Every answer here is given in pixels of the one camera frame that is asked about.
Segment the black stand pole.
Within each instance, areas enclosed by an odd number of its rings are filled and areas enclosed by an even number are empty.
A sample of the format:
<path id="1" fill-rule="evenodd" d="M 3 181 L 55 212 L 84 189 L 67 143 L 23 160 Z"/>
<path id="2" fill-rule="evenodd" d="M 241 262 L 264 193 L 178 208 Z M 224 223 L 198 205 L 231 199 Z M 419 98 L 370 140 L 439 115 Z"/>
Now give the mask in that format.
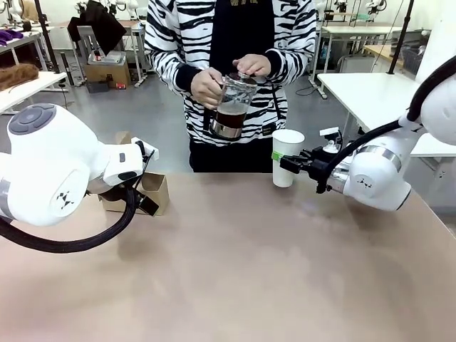
<path id="1" fill-rule="evenodd" d="M 408 25 L 410 23 L 411 13 L 413 11 L 414 3 L 415 3 L 415 0 L 409 0 L 408 9 L 407 9 L 406 14 L 405 14 L 405 18 L 404 18 L 404 21 L 403 21 L 403 27 L 402 27 L 400 35 L 399 35 L 399 39 L 398 39 L 398 42 L 397 42 L 397 45 L 396 45 L 396 48 L 395 48 L 395 53 L 394 53 L 393 59 L 392 59 L 392 61 L 390 63 L 390 67 L 389 67 L 389 69 L 387 71 L 388 75 L 393 75 L 394 74 L 394 70 L 395 70 L 396 64 L 397 64 L 398 59 L 399 59 L 400 50 L 401 50 L 401 48 L 403 46 L 403 42 L 404 42 L 404 39 L 405 39 L 405 35 L 407 33 Z"/>
<path id="2" fill-rule="evenodd" d="M 60 73 L 61 70 L 60 70 L 60 68 L 58 66 L 58 62 L 56 60 L 55 53 L 53 52 L 53 47 L 52 47 L 52 44 L 51 44 L 50 36 L 48 34 L 48 27 L 46 26 L 46 19 L 44 18 L 43 12 L 41 10 L 40 1 L 39 0 L 34 0 L 34 3 L 35 3 L 35 7 L 36 7 L 36 10 L 37 10 L 37 14 L 38 14 L 38 22 L 41 25 L 42 35 L 43 35 L 44 40 L 45 40 L 46 48 L 47 48 L 47 51 L 49 53 L 49 58 L 51 60 L 52 66 L 53 66 L 54 73 Z"/>

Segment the purple cloth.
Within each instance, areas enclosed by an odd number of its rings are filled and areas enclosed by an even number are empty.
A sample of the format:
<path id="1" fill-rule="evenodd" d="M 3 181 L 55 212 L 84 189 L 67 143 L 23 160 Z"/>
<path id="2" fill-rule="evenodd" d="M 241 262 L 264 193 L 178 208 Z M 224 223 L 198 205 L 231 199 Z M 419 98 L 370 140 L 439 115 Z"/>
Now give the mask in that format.
<path id="1" fill-rule="evenodd" d="M 0 46 L 6 46 L 8 42 L 14 39 L 22 39 L 24 35 L 11 29 L 0 29 Z"/>

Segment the person's right hand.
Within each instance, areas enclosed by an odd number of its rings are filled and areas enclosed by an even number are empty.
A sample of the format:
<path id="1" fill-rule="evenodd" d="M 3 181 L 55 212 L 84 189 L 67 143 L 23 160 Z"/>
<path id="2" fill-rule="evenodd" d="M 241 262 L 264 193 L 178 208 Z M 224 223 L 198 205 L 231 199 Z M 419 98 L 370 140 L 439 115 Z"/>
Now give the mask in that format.
<path id="1" fill-rule="evenodd" d="M 197 73 L 191 82 L 192 97 L 209 110 L 217 108 L 222 98 L 222 74 L 214 68 Z"/>

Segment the white table with metal legs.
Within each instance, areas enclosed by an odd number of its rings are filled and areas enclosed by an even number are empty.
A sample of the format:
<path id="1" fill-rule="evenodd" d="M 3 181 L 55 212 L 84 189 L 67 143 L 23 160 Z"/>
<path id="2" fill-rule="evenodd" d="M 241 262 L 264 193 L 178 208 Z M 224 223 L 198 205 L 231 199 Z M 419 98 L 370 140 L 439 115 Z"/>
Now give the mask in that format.
<path id="1" fill-rule="evenodd" d="M 347 42 L 352 39 L 355 42 L 362 42 L 363 46 L 366 44 L 366 41 L 369 38 L 375 38 L 382 36 L 381 40 L 383 43 L 386 43 L 388 37 L 394 31 L 401 31 L 402 28 L 399 26 L 322 26 L 320 28 L 319 40 L 322 38 L 328 39 L 328 44 L 326 48 L 326 57 L 324 62 L 323 70 L 319 73 L 325 74 L 328 73 L 328 65 L 331 58 L 332 47 L 335 41 Z"/>

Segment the large white table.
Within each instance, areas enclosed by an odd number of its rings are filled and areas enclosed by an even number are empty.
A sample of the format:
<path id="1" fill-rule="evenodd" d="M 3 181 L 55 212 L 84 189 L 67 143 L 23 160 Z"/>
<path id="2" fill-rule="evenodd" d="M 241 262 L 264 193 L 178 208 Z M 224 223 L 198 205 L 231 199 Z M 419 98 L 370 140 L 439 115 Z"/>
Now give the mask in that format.
<path id="1" fill-rule="evenodd" d="M 356 123 L 368 132 L 397 120 L 419 86 L 397 73 L 321 73 L 318 79 L 348 111 L 345 140 Z"/>

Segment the person in zebra striped jacket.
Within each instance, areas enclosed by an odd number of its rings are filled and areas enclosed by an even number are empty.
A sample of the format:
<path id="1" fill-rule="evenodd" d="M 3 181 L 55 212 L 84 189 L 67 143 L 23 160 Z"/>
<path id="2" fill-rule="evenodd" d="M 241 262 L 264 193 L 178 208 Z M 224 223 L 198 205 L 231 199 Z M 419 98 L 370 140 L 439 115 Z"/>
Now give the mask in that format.
<path id="1" fill-rule="evenodd" d="M 223 77 L 238 73 L 232 62 L 247 54 L 315 49 L 316 26 L 313 0 L 149 0 L 145 49 L 176 51 L 186 64 Z M 209 109 L 181 95 L 194 172 L 272 171 L 272 134 L 285 128 L 288 114 L 284 87 L 301 76 L 251 77 L 256 94 L 235 141 L 204 130 Z"/>

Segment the person's right forearm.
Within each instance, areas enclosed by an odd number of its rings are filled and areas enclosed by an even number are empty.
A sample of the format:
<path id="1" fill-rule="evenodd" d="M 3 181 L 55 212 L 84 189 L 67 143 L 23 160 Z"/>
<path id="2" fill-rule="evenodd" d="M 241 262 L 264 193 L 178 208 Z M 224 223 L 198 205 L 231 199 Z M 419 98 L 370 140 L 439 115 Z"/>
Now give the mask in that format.
<path id="1" fill-rule="evenodd" d="M 176 51 L 147 50 L 147 57 L 160 80 L 174 93 L 189 95 L 191 82 L 201 71 L 186 64 Z"/>

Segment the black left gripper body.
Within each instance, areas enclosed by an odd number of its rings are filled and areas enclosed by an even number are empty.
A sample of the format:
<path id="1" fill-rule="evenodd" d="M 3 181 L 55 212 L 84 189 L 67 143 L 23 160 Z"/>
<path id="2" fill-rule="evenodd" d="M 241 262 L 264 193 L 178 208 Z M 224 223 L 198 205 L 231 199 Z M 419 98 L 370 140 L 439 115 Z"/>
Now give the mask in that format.
<path id="1" fill-rule="evenodd" d="M 101 198 L 109 202 L 122 200 L 125 203 L 138 203 L 139 192 L 136 188 L 138 180 L 138 177 L 134 177 L 131 180 L 122 182 L 119 185 L 112 187 L 107 192 L 102 193 Z"/>

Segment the black hanging cloth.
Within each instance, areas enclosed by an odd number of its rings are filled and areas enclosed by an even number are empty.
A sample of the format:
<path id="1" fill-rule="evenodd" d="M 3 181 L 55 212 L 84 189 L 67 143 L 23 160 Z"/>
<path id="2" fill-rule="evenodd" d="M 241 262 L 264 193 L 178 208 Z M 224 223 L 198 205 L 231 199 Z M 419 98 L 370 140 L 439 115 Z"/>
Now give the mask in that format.
<path id="1" fill-rule="evenodd" d="M 101 50 L 105 55 L 114 50 L 124 34 L 123 25 L 108 12 L 98 1 L 88 0 L 85 11 L 79 17 L 72 17 L 67 26 L 71 40 L 75 43 L 81 40 L 79 26 L 90 26 Z"/>

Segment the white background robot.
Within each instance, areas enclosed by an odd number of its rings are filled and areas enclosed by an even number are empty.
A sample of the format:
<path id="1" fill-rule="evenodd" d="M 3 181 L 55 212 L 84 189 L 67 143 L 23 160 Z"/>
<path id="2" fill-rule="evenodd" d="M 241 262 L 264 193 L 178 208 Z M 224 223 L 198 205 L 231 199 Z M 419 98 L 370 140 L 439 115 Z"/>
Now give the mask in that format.
<path id="1" fill-rule="evenodd" d="M 366 8 L 369 16 L 377 16 L 380 12 L 384 11 L 387 7 L 387 0 L 368 0 Z"/>
<path id="2" fill-rule="evenodd" d="M 21 22 L 22 8 L 19 0 L 0 0 L 0 14 L 7 13 L 10 23 Z"/>

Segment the glass French press with coffee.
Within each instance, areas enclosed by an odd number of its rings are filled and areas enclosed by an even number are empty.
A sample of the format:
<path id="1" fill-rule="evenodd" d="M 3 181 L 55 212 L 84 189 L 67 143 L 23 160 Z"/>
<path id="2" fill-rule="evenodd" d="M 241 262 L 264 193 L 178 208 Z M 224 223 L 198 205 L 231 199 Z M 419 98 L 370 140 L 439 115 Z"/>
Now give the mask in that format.
<path id="1" fill-rule="evenodd" d="M 204 114 L 203 127 L 222 140 L 235 141 L 241 137 L 257 82 L 243 73 L 230 73 L 222 80 L 222 97 L 215 110 Z"/>

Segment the wooden top table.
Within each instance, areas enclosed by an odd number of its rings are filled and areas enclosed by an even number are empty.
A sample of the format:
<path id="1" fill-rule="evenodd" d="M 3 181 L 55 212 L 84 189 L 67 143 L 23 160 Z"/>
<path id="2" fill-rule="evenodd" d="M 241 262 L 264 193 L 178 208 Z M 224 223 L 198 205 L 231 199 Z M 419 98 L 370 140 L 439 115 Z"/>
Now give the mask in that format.
<path id="1" fill-rule="evenodd" d="M 391 45 L 365 45 L 363 52 L 374 56 L 373 69 L 388 69 L 393 56 L 391 55 Z"/>

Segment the white paper cup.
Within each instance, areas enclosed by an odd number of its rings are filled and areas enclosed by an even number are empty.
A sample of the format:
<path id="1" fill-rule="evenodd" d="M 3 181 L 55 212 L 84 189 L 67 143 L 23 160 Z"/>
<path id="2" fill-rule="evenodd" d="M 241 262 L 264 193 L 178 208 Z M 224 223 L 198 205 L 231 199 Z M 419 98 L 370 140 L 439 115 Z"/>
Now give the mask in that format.
<path id="1" fill-rule="evenodd" d="M 292 186 L 294 174 L 281 168 L 280 159 L 287 155 L 298 155 L 302 149 L 305 136 L 296 130 L 279 129 L 273 132 L 272 138 L 272 181 L 277 187 L 287 188 Z"/>

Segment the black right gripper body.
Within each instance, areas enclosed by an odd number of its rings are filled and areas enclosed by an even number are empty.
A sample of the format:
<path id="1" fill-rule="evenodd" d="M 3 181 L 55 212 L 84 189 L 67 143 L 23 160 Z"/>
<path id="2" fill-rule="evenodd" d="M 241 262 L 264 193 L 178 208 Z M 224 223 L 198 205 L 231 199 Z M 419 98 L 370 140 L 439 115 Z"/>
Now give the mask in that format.
<path id="1" fill-rule="evenodd" d="M 314 159 L 311 161 L 311 165 L 307 169 L 307 173 L 312 180 L 317 182 L 323 182 L 328 179 L 328 173 L 325 171 L 327 165 L 337 154 L 330 154 L 324 152 L 322 147 L 316 147 L 312 150 Z"/>

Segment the brown fur piece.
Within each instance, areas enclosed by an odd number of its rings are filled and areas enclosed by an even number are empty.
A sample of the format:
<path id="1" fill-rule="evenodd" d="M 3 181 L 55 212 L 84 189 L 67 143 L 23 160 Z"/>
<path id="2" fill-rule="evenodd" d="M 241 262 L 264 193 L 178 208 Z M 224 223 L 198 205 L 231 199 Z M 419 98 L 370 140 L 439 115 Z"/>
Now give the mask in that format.
<path id="1" fill-rule="evenodd" d="M 20 63 L 0 68 L 0 91 L 33 81 L 38 78 L 39 69 L 32 64 Z"/>

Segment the person's left forearm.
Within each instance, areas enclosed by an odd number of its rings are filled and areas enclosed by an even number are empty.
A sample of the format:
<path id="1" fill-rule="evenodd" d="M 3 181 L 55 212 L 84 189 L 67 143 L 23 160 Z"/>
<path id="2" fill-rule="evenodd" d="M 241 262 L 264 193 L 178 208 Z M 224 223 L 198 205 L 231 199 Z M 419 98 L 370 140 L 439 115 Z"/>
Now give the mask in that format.
<path id="1" fill-rule="evenodd" d="M 271 48 L 265 56 L 271 64 L 271 77 L 295 77 L 304 74 L 308 62 L 314 57 L 314 48 L 288 50 Z"/>

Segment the person's left hand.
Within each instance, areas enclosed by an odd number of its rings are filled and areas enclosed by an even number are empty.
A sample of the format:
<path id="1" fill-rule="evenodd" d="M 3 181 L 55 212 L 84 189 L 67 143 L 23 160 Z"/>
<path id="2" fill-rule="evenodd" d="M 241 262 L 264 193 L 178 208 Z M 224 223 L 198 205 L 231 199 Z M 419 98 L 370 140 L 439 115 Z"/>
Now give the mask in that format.
<path id="1" fill-rule="evenodd" d="M 247 76 L 268 76 L 271 73 L 271 63 L 266 56 L 247 54 L 240 59 L 233 60 L 233 66 L 239 73 Z"/>

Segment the brown cardboard box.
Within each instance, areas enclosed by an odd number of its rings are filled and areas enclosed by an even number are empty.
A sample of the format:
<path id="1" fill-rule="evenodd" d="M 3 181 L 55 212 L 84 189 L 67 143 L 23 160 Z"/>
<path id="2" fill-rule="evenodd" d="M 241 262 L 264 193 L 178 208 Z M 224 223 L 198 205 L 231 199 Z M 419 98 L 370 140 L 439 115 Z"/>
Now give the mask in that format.
<path id="1" fill-rule="evenodd" d="M 92 51 L 84 72 L 87 81 L 105 81 L 109 88 L 127 88 L 131 84 L 126 53 L 123 51 L 111 51 L 106 56 L 100 51 Z"/>

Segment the white table with purple cloth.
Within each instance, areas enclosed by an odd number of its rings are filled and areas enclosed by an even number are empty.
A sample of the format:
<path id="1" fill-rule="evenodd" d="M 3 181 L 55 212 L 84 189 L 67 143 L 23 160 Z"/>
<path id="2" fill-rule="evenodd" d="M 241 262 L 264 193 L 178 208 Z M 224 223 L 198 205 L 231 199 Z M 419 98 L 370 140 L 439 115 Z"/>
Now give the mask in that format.
<path id="1" fill-rule="evenodd" d="M 41 49 L 41 33 L 38 31 L 25 32 L 22 38 L 14 38 L 5 46 L 0 45 L 0 66 L 6 65 L 6 55 L 14 64 L 30 63 L 47 71 L 44 54 Z"/>

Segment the white table with fur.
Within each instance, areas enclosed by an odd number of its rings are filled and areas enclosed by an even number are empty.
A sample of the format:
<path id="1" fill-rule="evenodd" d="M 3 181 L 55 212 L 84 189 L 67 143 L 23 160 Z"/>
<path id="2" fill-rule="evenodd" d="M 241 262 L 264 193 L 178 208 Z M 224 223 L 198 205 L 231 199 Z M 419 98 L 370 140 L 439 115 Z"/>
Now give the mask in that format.
<path id="1" fill-rule="evenodd" d="M 15 105 L 24 102 L 38 92 L 51 91 L 51 86 L 64 81 L 66 77 L 66 73 L 40 71 L 37 79 L 0 91 L 0 115 L 7 114 Z"/>

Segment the small cardboard box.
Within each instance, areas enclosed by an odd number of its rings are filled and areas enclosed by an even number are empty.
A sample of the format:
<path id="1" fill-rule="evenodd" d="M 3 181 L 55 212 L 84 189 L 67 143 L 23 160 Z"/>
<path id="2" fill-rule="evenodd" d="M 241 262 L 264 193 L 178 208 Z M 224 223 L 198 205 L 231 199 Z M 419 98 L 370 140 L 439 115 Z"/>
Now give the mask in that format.
<path id="1" fill-rule="evenodd" d="M 111 212 L 123 212 L 126 208 L 124 201 L 109 202 L 102 199 L 101 194 L 122 182 L 138 177 L 139 180 L 136 185 L 138 195 L 148 196 L 159 205 L 159 210 L 155 216 L 164 214 L 170 201 L 166 176 L 146 171 L 148 164 L 154 160 L 143 157 L 140 146 L 131 143 L 133 136 L 129 132 L 119 132 L 116 138 L 116 144 L 102 142 L 98 144 L 100 148 L 98 159 L 103 162 L 104 170 L 99 178 L 93 181 L 92 185 L 95 186 L 95 192 L 98 194 L 103 209 Z M 137 209 L 137 203 L 135 207 L 138 214 L 145 214 Z"/>

